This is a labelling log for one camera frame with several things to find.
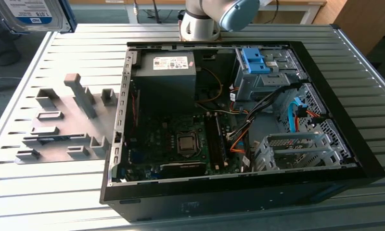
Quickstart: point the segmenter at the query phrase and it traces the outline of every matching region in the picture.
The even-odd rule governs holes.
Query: aluminum table
[[[74,34],[46,34],[0,119],[0,230],[385,230],[385,178],[317,205],[129,224],[98,203],[103,160],[14,163],[39,110],[37,90],[70,72],[91,92],[117,89],[126,42],[177,39],[177,25],[83,24]],[[303,42],[385,168],[385,80],[343,33],[330,26],[250,25],[222,39]]]

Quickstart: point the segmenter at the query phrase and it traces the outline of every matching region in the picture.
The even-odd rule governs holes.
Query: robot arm
[[[258,0],[186,0],[179,27],[183,40],[215,40],[219,26],[226,31],[241,30],[255,16],[258,7]]]

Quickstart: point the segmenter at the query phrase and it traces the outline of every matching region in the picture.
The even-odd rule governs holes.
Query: blue drive bay bracket
[[[269,74],[270,69],[263,63],[263,56],[258,48],[242,48],[242,59],[247,66],[250,74]]]

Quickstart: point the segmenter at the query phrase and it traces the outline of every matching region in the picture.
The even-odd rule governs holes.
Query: cpu socket
[[[177,152],[185,158],[197,154],[198,139],[194,131],[177,133]]]

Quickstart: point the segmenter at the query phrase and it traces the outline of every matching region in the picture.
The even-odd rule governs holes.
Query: power supply label
[[[155,57],[153,60],[153,70],[177,70],[187,69],[186,56]]]
[[[26,24],[47,24],[51,13],[43,0],[3,0],[13,16]]]

